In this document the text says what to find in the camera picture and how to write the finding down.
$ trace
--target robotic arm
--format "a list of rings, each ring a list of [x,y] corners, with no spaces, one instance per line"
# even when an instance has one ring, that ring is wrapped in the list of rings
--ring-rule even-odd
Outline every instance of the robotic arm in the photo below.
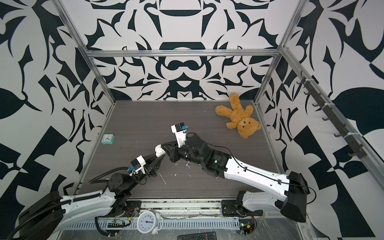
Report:
[[[235,157],[209,147],[197,134],[188,137],[184,123],[171,127],[176,141],[156,146],[155,153],[139,156],[131,161],[132,167],[110,170],[90,181],[106,182],[103,190],[74,196],[59,196],[51,192],[19,215],[19,225],[9,234],[8,240],[19,231],[20,240],[47,239],[52,233],[91,217],[115,217],[124,213],[131,190],[143,180],[157,176],[165,153],[172,162],[180,159],[200,164],[202,170],[213,177],[233,179],[271,194],[272,207],[289,219],[305,222],[306,195],[309,194],[302,176],[291,172],[289,176],[268,172],[248,165]],[[109,180],[100,180],[113,172]],[[256,211],[260,205],[252,204],[247,193],[240,191],[235,203],[238,211]]]

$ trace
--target small square clock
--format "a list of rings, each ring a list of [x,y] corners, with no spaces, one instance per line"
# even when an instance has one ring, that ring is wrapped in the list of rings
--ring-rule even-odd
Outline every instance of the small square clock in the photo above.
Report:
[[[101,143],[102,144],[112,144],[114,138],[115,138],[115,136],[113,134],[104,134],[103,138],[101,139]]]

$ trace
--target teddy bear's head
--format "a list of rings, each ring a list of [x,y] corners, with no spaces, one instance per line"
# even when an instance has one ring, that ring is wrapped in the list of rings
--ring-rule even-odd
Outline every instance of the teddy bear's head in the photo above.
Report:
[[[243,118],[237,124],[237,132],[243,138],[248,138],[254,134],[257,130],[261,129],[261,124],[253,118]]]

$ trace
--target teddy bear's body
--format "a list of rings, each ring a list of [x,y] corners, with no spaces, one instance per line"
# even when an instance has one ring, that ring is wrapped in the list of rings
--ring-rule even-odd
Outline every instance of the teddy bear's body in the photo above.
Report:
[[[225,116],[231,119],[231,122],[227,122],[227,128],[237,128],[237,132],[243,138],[248,138],[254,134],[257,130],[261,129],[261,124],[251,118],[253,113],[253,106],[249,105],[243,109],[240,104],[239,96],[236,93],[232,93],[229,96],[229,102],[233,108],[227,108],[225,106],[217,106],[216,113],[221,116]]]

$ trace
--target white scrap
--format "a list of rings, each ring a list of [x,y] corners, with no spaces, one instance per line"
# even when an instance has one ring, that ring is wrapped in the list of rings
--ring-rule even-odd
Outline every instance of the white scrap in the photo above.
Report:
[[[159,175],[160,175],[160,177],[163,179],[164,184],[167,185],[167,183],[166,183],[166,181],[164,180],[163,176],[162,176],[161,174],[159,174]]]

